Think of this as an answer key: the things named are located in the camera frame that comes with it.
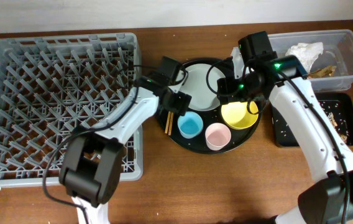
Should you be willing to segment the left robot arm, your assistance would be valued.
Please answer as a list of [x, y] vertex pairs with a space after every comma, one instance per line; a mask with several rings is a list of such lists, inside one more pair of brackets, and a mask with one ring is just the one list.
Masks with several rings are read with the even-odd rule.
[[71, 196], [80, 223], [108, 223], [108, 202], [120, 180], [124, 145], [158, 107], [186, 113], [191, 96], [180, 91], [185, 81], [161, 84], [142, 78], [111, 114], [70, 136], [59, 182]]

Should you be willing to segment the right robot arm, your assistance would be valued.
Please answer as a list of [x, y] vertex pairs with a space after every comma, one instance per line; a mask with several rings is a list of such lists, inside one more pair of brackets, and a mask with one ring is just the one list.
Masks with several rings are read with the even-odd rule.
[[222, 104], [267, 99], [290, 127], [308, 163], [314, 185], [298, 205], [269, 223], [346, 223], [353, 220], [353, 152], [320, 106], [307, 72], [293, 55], [252, 57], [240, 78], [218, 80]]

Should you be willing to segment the yellow bowl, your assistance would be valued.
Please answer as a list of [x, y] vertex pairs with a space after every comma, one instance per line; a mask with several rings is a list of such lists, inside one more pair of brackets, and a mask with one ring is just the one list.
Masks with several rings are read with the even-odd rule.
[[221, 106], [221, 116], [227, 126], [241, 130], [253, 126], [259, 118], [259, 109], [255, 102], [233, 102]]

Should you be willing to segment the food scraps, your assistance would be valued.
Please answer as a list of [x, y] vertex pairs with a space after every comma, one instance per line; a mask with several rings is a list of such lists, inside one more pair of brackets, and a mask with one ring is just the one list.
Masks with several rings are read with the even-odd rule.
[[342, 119], [337, 120], [334, 117], [334, 114], [332, 112], [326, 112], [326, 115], [327, 115], [329, 121], [331, 122], [332, 126], [334, 127], [334, 129], [337, 131], [340, 138], [343, 140], [344, 143], [347, 144], [347, 140], [349, 137], [349, 131], [348, 131], [346, 122]]

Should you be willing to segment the gold snack wrapper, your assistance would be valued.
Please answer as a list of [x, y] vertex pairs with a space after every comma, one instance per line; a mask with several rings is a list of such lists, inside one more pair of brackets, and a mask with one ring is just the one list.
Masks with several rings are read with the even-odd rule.
[[324, 67], [322, 69], [319, 69], [315, 72], [312, 72], [308, 75], [309, 79], [313, 78], [324, 78], [324, 77], [331, 77], [334, 75], [334, 72], [336, 71], [336, 66], [334, 65], [329, 65], [327, 67]]

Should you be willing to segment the white tissue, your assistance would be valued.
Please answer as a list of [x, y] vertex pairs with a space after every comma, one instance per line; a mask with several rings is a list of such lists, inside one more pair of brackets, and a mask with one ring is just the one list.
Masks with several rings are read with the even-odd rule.
[[322, 42], [315, 42], [312, 44], [298, 43], [291, 46], [286, 56], [294, 55], [302, 64], [307, 73], [310, 72], [314, 62], [318, 59], [319, 55], [323, 53], [324, 45]]

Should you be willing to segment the blue cup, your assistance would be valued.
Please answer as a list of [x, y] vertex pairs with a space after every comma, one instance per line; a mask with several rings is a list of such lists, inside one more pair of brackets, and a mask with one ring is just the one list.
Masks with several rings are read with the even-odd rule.
[[177, 126], [180, 134], [186, 139], [192, 139], [203, 130], [203, 120], [198, 113], [188, 111], [184, 116], [179, 116]]

